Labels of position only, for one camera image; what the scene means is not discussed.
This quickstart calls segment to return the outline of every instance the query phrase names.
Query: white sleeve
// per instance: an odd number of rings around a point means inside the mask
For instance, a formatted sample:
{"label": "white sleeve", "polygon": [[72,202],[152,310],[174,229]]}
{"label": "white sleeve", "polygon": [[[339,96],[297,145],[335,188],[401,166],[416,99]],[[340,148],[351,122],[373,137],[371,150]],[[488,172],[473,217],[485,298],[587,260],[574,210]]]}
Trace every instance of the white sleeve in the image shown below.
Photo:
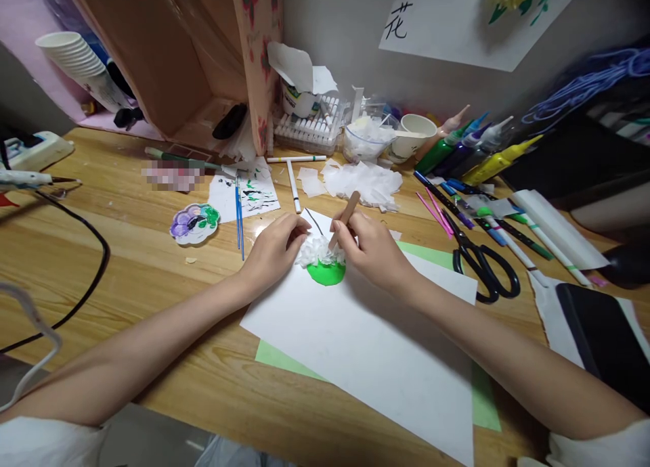
{"label": "white sleeve", "polygon": [[[650,419],[630,425],[619,433],[593,440],[571,440],[550,434],[551,467],[648,467],[650,466]],[[529,458],[520,458],[518,467],[541,466]]]}
{"label": "white sleeve", "polygon": [[107,428],[14,418],[0,424],[0,466],[95,467],[107,434]]}

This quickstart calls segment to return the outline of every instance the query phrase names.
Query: hand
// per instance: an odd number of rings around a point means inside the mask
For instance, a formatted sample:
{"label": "hand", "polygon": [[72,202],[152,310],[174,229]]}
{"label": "hand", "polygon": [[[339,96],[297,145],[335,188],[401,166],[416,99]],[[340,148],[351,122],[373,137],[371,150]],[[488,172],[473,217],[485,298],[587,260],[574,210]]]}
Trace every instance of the hand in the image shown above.
{"label": "hand", "polygon": [[285,213],[259,234],[239,271],[257,294],[273,286],[291,268],[310,228],[305,219]]}
{"label": "hand", "polygon": [[[330,231],[339,235],[339,245],[351,261],[373,284],[390,293],[409,286],[419,274],[397,247],[388,227],[354,210],[348,226],[334,216]],[[359,245],[354,240],[359,237]]]}

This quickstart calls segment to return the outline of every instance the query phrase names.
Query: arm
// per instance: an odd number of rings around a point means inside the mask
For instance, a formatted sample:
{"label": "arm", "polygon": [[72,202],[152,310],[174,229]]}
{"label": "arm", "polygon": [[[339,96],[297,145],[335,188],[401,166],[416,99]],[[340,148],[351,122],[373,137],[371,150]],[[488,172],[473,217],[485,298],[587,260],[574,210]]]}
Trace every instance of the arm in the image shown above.
{"label": "arm", "polygon": [[260,233],[238,273],[67,363],[2,413],[0,423],[18,416],[104,423],[194,341],[278,281],[293,265],[310,227],[297,215],[282,215]]}
{"label": "arm", "polygon": [[419,274],[381,223],[356,212],[349,225],[359,246],[344,225],[332,225],[347,258],[370,281],[429,318],[553,432],[592,439],[646,418],[587,371]]}

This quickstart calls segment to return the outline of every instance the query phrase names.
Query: forearm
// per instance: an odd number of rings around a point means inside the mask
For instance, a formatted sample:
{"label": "forearm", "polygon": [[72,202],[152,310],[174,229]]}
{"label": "forearm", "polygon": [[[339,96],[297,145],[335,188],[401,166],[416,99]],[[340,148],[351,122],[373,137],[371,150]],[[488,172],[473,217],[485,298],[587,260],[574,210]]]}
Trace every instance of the forearm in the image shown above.
{"label": "forearm", "polygon": [[97,426],[140,393],[196,339],[255,298],[239,274],[119,332],[48,376],[0,422],[16,416]]}
{"label": "forearm", "polygon": [[553,432],[591,439],[645,414],[594,376],[419,276],[398,297],[453,342]]}

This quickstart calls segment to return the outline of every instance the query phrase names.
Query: paint bottle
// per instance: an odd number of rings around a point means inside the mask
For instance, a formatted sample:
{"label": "paint bottle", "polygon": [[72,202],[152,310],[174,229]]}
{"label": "paint bottle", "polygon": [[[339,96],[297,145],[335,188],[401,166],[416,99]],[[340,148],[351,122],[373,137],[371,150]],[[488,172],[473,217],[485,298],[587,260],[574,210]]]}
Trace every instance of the paint bottle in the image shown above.
{"label": "paint bottle", "polygon": [[485,159],[496,152],[502,143],[501,129],[512,119],[513,117],[510,116],[500,124],[493,125],[486,130],[483,137],[481,137],[481,141],[477,146],[475,146],[474,152],[466,157],[460,164],[457,164],[452,168],[449,173],[447,173],[447,177],[460,179],[465,173],[474,169],[475,166],[481,164]]}
{"label": "paint bottle", "polygon": [[465,137],[466,135],[469,135],[472,132],[476,132],[478,129],[480,129],[483,120],[485,120],[486,116],[488,116],[489,113],[490,112],[485,112],[483,115],[481,115],[481,118],[477,118],[476,120],[474,120],[472,122],[472,125],[467,127],[466,131],[464,132],[464,134],[462,134],[462,136]]}
{"label": "paint bottle", "polygon": [[481,141],[481,137],[485,131],[490,127],[492,122],[484,126],[484,128],[472,132],[470,135],[465,137],[461,142],[456,144],[456,149],[441,162],[437,168],[433,170],[435,176],[447,177],[449,172],[458,166],[461,162],[467,159],[474,152],[474,147]]}
{"label": "paint bottle", "polygon": [[460,122],[462,121],[462,116],[464,113],[467,111],[469,108],[469,105],[463,108],[459,113],[454,115],[453,117],[448,118],[444,124],[442,124],[442,127],[438,128],[438,132],[430,138],[428,141],[426,141],[421,148],[418,149],[418,151],[415,153],[415,160],[419,161],[421,160],[424,156],[427,155],[427,152],[431,150],[435,144],[438,143],[439,140],[444,139],[447,137],[451,132],[457,130],[457,128],[460,127]]}
{"label": "paint bottle", "polygon": [[515,159],[521,157],[526,152],[526,149],[541,138],[542,136],[538,135],[529,141],[522,142],[515,146],[510,146],[509,148],[490,156],[482,164],[476,166],[472,171],[467,173],[461,181],[470,186],[476,186],[483,183],[486,179],[496,176],[506,167],[512,165]]}
{"label": "paint bottle", "polygon": [[440,164],[447,156],[449,156],[456,147],[456,144],[462,139],[462,134],[465,129],[469,127],[471,121],[464,127],[457,131],[452,132],[447,137],[438,142],[433,148],[427,152],[427,155],[422,158],[415,166],[415,170],[420,174],[428,175],[433,168]]}

